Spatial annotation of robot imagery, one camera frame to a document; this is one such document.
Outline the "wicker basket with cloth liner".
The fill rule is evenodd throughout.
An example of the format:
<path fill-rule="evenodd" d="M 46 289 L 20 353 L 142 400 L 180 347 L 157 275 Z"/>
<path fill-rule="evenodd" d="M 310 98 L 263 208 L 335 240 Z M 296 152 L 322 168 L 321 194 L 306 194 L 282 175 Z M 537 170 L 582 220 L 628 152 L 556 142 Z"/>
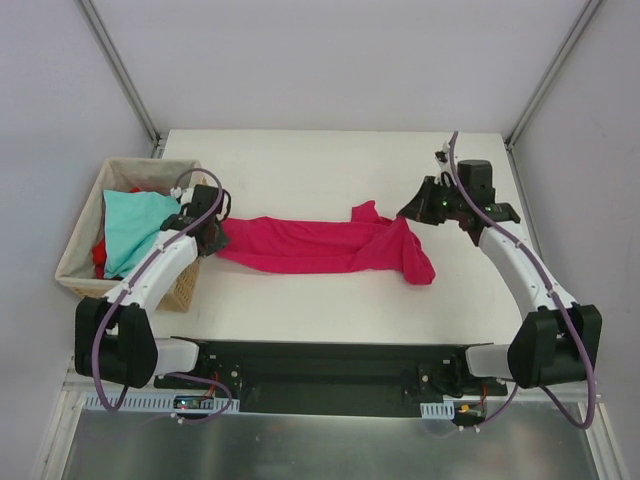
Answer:
<path fill-rule="evenodd" d="M 121 158 L 104 162 L 55 272 L 56 280 L 81 297 L 99 298 L 124 278 L 98 279 L 92 248 L 102 239 L 105 190 L 144 192 L 171 196 L 178 202 L 182 190 L 197 184 L 220 189 L 215 180 L 204 180 L 197 161 Z M 160 310 L 188 311 L 199 271 L 199 260 L 178 277 L 158 306 Z"/>

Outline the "pink t shirt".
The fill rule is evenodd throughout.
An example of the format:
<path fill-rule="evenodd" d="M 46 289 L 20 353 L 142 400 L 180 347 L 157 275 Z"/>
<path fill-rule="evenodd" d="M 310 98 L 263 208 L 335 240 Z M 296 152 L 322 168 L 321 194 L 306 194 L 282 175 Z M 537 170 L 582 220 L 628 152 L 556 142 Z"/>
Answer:
<path fill-rule="evenodd" d="M 436 278 L 407 221 L 380 216 L 373 200 L 353 207 L 348 221 L 229 218 L 224 230 L 230 242 L 217 256 L 261 272 L 395 271 L 414 286 L 430 285 Z"/>

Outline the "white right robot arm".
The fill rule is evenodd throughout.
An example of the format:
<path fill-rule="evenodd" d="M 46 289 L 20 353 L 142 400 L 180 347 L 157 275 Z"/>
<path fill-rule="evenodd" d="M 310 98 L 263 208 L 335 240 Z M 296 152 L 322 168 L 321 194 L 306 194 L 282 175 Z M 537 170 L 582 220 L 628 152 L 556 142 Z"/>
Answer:
<path fill-rule="evenodd" d="M 454 163 L 437 152 L 440 171 L 425 177 L 400 216 L 440 225 L 455 221 L 493 263 L 514 298 L 522 324 L 508 345 L 467 347 L 450 369 L 452 387 L 473 394 L 486 377 L 510 379 L 525 389 L 584 381 L 595 385 L 602 316 L 581 305 L 551 275 L 526 240 L 521 219 L 498 203 L 486 160 Z"/>

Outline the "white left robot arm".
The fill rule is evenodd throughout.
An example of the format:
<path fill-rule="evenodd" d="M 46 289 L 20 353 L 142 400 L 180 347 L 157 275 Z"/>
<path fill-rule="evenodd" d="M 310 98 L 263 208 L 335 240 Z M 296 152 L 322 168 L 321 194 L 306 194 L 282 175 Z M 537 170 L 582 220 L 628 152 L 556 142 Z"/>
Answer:
<path fill-rule="evenodd" d="M 151 250 L 123 280 L 99 298 L 86 297 L 75 313 L 74 367 L 91 377 L 141 388 L 176 373 L 188 388 L 204 387 L 210 363 L 196 342 L 157 339 L 150 317 L 178 277 L 195 261 L 229 244 L 223 222 L 231 210 L 224 189 L 197 184 L 180 192 L 179 211 L 164 219 Z"/>

